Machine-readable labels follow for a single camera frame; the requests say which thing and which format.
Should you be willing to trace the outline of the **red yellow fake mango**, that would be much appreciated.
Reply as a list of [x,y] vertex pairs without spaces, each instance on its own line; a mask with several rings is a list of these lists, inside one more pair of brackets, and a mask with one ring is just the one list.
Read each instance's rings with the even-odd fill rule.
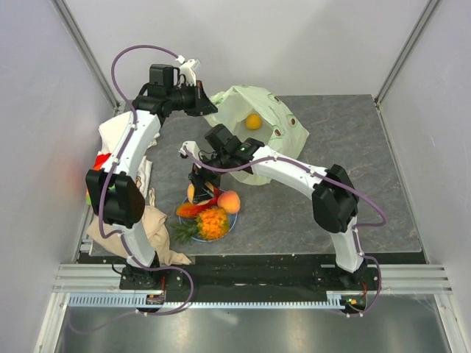
[[194,218],[206,208],[206,204],[192,204],[190,202],[184,202],[176,209],[176,214],[182,218]]

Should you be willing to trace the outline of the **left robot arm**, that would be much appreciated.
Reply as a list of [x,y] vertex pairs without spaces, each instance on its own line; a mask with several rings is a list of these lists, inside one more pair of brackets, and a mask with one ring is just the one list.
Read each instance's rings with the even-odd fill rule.
[[216,113],[196,77],[198,63],[190,59],[178,67],[151,65],[149,81],[130,102],[130,117],[115,149],[100,169],[89,170],[85,177],[102,239],[120,240],[127,263],[139,268],[136,281],[146,289],[156,288],[162,273],[154,267],[157,252],[146,236],[145,198],[135,178],[149,144],[173,112],[193,117]]

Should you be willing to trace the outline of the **pale green plastic bag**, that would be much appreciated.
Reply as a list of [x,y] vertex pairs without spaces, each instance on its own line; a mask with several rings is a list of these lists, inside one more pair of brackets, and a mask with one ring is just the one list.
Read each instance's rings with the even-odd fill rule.
[[[210,100],[218,108],[217,113],[205,116],[210,126],[224,124],[242,142],[253,138],[287,157],[299,157],[309,131],[275,94],[265,88],[234,85],[211,96]],[[260,129],[245,127],[245,119],[250,114],[262,117]]]

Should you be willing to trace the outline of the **fake pineapple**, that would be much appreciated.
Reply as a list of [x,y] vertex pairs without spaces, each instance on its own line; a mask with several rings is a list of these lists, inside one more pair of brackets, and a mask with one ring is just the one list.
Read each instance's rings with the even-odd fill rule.
[[228,213],[220,207],[212,207],[198,213],[193,218],[184,218],[172,226],[172,236],[181,243],[198,238],[213,241],[223,238],[230,231]]

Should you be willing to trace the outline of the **red fake apple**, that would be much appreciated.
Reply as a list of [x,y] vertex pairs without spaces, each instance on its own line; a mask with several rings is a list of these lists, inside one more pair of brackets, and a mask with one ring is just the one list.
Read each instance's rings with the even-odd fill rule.
[[198,205],[215,205],[217,204],[218,198],[221,196],[222,190],[217,188],[214,190],[214,196],[212,199],[204,200],[198,203]]

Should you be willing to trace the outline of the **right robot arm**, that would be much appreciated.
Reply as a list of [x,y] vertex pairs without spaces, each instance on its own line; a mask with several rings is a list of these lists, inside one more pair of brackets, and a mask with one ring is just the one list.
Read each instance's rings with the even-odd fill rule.
[[206,135],[213,148],[210,157],[199,156],[194,141],[186,141],[180,155],[193,160],[188,178],[194,186],[194,199],[206,201],[214,196],[222,174],[244,171],[289,186],[312,202],[315,222],[329,232],[336,254],[337,280],[351,290],[364,280],[365,263],[354,234],[358,200],[347,172],[339,165],[321,168],[278,154],[263,142],[247,138],[240,141],[223,124]]

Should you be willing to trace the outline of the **orange yellow fake peach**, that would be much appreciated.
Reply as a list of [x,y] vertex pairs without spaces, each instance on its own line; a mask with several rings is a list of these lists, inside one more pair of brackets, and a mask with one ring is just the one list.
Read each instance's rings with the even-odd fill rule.
[[190,183],[187,188],[187,198],[190,203],[194,200],[194,191],[194,185]]

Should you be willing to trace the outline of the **yellow fake pear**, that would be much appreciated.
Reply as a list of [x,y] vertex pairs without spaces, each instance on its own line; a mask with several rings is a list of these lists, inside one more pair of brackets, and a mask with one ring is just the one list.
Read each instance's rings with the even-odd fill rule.
[[241,200],[235,191],[229,190],[218,197],[217,205],[224,209],[226,213],[236,214],[241,208]]

